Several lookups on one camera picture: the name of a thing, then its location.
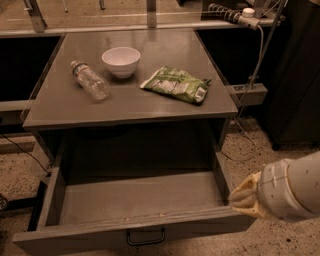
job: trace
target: speckled floor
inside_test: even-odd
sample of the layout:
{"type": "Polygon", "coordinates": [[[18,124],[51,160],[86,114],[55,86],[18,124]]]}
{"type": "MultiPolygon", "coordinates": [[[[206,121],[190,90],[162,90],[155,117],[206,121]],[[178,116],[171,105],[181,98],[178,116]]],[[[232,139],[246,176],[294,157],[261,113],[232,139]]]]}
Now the speckled floor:
{"type": "MultiPolygon", "coordinates": [[[[243,128],[256,145],[246,139],[238,127],[231,124],[223,152],[237,161],[225,158],[225,167],[235,185],[250,173],[262,170],[265,164],[282,158],[298,158],[319,148],[309,145],[287,145],[279,151],[271,149],[271,142],[254,118],[245,118],[243,128]]],[[[0,155],[0,192],[8,199],[35,195],[40,173],[29,172],[34,160],[23,153],[0,155]]],[[[12,242],[16,232],[26,231],[32,209],[26,208],[0,213],[0,255],[27,255],[12,242]]],[[[320,255],[320,219],[289,224],[256,220],[241,233],[216,235],[197,239],[163,242],[140,248],[95,251],[74,255],[320,255]]]]}

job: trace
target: gray countertop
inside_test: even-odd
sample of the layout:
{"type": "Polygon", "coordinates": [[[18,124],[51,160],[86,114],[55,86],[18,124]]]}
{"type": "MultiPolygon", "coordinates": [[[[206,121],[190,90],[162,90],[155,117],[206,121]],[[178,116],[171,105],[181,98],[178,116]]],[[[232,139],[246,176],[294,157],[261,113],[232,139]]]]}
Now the gray countertop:
{"type": "Polygon", "coordinates": [[[237,108],[193,29],[154,29],[67,34],[24,122],[27,130],[60,129],[234,116],[237,108]],[[117,79],[101,60],[104,51],[119,46],[141,53],[137,71],[117,79]],[[75,81],[70,63],[83,60],[111,85],[111,96],[94,103],[75,81]],[[140,89],[162,66],[211,78],[200,106],[140,89]]]}

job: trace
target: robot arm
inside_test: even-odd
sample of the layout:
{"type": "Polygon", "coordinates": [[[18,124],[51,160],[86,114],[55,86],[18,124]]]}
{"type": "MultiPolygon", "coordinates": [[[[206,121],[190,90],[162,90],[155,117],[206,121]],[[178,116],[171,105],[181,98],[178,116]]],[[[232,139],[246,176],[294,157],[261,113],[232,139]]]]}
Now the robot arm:
{"type": "Polygon", "coordinates": [[[263,219],[297,222],[320,217],[320,151],[268,164],[247,177],[229,202],[234,210],[263,219]]]}

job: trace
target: gray cabinet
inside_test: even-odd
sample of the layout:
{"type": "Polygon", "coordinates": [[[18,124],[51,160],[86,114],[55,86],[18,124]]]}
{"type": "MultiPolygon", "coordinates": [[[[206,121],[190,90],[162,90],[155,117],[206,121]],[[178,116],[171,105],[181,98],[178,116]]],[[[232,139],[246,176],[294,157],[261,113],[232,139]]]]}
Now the gray cabinet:
{"type": "Polygon", "coordinates": [[[37,228],[13,242],[32,255],[57,255],[246,230],[253,219],[229,207],[233,186],[219,164],[236,113],[192,29],[67,34],[24,122],[54,161],[52,177],[37,228]],[[126,80],[99,59],[122,44],[141,52],[126,80]],[[110,99],[91,102],[73,80],[74,59],[96,63],[110,99]],[[204,103],[141,90],[163,65],[212,77],[204,103]]]}

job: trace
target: snack bag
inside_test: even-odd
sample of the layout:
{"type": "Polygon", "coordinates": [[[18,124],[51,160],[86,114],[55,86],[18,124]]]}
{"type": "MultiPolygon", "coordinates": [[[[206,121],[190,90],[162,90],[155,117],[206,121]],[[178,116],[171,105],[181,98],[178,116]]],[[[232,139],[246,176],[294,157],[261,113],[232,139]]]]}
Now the snack bag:
{"type": "Polygon", "coordinates": [[[183,70],[162,67],[140,88],[171,96],[182,101],[201,104],[208,91],[210,80],[201,80],[183,70]]]}

